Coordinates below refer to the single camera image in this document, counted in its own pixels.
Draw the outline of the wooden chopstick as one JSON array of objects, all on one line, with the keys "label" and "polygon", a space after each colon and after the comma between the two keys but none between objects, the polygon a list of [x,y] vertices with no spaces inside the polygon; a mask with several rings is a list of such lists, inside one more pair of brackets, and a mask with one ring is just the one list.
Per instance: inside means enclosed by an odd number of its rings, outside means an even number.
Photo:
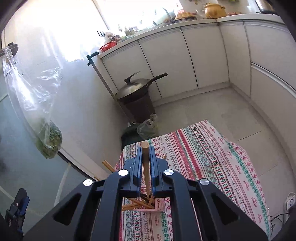
[{"label": "wooden chopstick", "polygon": [[144,170],[144,182],[147,197],[150,197],[150,172],[149,172],[149,142],[143,141],[141,142],[142,148],[142,162],[143,162],[143,170]]}]

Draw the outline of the white kitchen cabinets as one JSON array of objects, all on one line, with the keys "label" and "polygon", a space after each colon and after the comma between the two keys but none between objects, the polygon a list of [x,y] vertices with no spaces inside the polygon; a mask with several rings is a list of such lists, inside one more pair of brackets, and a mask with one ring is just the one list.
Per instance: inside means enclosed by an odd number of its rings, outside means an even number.
[{"label": "white kitchen cabinets", "polygon": [[154,105],[234,85],[271,119],[295,114],[295,40],[279,16],[243,14],[197,20],[140,34],[100,56],[112,89],[139,72]]}]

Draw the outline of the patterned red green tablecloth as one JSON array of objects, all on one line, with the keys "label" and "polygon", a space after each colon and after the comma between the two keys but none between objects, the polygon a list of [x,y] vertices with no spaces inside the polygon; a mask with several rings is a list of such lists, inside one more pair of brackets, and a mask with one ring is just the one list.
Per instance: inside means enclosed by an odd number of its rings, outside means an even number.
[{"label": "patterned red green tablecloth", "polygon": [[[269,210],[250,157],[210,121],[152,138],[149,144],[185,178],[210,180],[270,236]],[[160,212],[122,212],[119,240],[173,240],[169,198],[162,198],[161,205]]]}]

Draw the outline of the clear plastic bag on floor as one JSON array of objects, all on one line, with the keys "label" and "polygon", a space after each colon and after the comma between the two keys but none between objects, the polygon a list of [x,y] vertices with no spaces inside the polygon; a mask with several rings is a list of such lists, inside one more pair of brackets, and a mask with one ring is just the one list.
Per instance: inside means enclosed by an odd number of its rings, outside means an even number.
[{"label": "clear plastic bag on floor", "polygon": [[143,140],[157,137],[159,135],[158,116],[155,113],[151,114],[149,119],[137,127],[137,133]]}]

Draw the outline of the green dustpan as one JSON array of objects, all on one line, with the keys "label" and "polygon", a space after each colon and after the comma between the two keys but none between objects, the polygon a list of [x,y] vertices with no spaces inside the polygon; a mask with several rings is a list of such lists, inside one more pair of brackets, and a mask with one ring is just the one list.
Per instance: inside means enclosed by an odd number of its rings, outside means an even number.
[{"label": "green dustpan", "polygon": [[137,128],[139,123],[135,123],[133,125],[129,125],[121,135],[121,150],[124,149],[125,146],[143,141],[144,139],[138,134]]}]

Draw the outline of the white power strip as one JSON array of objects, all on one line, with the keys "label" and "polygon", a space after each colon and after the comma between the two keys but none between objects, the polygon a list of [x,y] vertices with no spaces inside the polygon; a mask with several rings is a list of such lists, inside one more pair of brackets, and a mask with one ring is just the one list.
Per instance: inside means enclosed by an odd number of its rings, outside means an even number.
[{"label": "white power strip", "polygon": [[285,209],[288,211],[292,206],[295,205],[296,195],[294,192],[290,192],[285,201]]}]

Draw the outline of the black wok with lid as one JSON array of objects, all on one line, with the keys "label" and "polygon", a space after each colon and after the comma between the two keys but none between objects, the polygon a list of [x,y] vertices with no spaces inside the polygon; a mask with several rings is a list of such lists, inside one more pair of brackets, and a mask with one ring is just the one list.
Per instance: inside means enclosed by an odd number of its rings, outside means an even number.
[{"label": "black wok with lid", "polygon": [[135,76],[137,73],[139,73],[139,71],[136,73],[133,73],[132,75],[130,75],[128,78],[124,80],[125,86],[119,89],[115,95],[117,100],[124,100],[129,98],[140,98],[148,92],[149,86],[153,82],[161,78],[164,78],[168,75],[168,73],[165,72],[161,75],[155,76],[152,79],[138,78],[138,79],[135,79],[134,81],[131,81],[132,77]]}]

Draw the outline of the hanging bag of greens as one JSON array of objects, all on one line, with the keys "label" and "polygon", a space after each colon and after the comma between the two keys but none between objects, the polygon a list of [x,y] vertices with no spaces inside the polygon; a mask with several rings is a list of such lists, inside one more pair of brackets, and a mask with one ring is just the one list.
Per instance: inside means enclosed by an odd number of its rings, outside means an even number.
[{"label": "hanging bag of greens", "polygon": [[32,79],[17,67],[17,49],[17,44],[10,44],[1,50],[6,89],[16,115],[36,148],[45,158],[52,159],[59,152],[63,139],[60,129],[51,120],[62,69],[47,69]]}]

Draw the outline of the red basket on counter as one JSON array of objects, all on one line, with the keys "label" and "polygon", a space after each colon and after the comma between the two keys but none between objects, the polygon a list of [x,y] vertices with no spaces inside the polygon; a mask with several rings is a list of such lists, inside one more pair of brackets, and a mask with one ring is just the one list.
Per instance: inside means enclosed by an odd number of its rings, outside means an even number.
[{"label": "red basket on counter", "polygon": [[117,45],[117,42],[111,41],[111,42],[108,42],[108,43],[104,44],[99,49],[100,49],[101,52],[105,52],[105,51],[109,50],[110,48],[112,48],[112,47],[114,47],[116,45]]}]

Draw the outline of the yellow ceramic pot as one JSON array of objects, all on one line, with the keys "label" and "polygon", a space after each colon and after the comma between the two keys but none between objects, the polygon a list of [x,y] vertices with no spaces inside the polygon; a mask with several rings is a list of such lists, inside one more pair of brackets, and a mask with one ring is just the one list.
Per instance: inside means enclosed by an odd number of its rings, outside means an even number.
[{"label": "yellow ceramic pot", "polygon": [[218,19],[227,16],[225,7],[215,3],[207,3],[204,6],[207,19]]}]

